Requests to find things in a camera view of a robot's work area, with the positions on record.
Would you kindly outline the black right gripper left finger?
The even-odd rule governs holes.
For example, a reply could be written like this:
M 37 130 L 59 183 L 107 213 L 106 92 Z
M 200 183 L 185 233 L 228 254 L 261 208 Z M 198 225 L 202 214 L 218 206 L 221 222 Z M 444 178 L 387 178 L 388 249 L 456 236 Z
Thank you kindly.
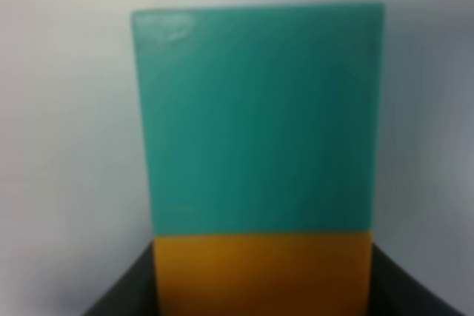
M 85 313 L 85 316 L 157 316 L 157 287 L 152 244 L 124 275 Z

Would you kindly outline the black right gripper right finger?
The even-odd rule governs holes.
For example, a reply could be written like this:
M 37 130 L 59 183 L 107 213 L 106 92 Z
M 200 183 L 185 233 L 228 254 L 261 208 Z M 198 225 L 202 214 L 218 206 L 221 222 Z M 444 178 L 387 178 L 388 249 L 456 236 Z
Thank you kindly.
M 370 278 L 368 315 L 461 316 L 390 259 L 376 244 Z

